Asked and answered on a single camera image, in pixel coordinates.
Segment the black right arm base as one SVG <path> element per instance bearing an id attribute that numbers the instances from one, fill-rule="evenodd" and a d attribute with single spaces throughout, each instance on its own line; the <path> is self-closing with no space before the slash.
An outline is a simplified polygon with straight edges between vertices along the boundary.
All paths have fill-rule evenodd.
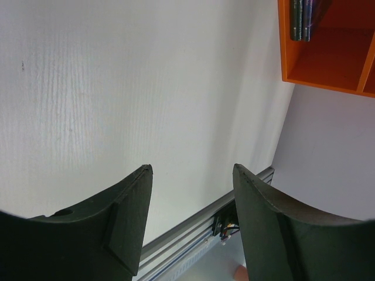
<path id="1" fill-rule="evenodd" d="M 219 235 L 223 241 L 230 238 L 240 229 L 235 201 L 231 201 L 219 209 L 214 215 L 212 235 Z"/>

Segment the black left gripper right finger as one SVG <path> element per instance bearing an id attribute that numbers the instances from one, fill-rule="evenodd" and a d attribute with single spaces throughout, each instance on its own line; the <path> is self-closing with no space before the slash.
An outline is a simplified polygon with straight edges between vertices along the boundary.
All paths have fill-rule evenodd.
<path id="1" fill-rule="evenodd" d="M 240 164 L 233 187 L 251 280 L 374 279 L 374 221 L 311 207 Z"/>

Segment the teal 20000 Leagues book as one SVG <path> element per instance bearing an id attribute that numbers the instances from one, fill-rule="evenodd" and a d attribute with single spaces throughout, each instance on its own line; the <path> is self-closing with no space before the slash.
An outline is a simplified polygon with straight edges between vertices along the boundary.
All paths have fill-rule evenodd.
<path id="1" fill-rule="evenodd" d="M 289 1 L 290 36 L 293 41 L 302 40 L 303 0 Z"/>

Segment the purple Robinson Crusoe book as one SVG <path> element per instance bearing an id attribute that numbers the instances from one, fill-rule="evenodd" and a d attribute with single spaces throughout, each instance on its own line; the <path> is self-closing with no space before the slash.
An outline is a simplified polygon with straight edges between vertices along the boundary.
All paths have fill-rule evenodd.
<path id="1" fill-rule="evenodd" d="M 304 42 L 309 42 L 311 40 L 313 31 L 318 27 L 331 4 L 331 0 L 303 1 L 302 40 Z"/>

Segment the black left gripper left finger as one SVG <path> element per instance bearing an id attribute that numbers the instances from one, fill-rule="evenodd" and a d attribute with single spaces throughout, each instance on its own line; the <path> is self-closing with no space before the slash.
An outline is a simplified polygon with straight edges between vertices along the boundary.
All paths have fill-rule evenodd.
<path id="1" fill-rule="evenodd" d="M 137 275 L 152 193 L 143 165 L 55 214 L 1 213 L 2 280 L 131 280 Z"/>

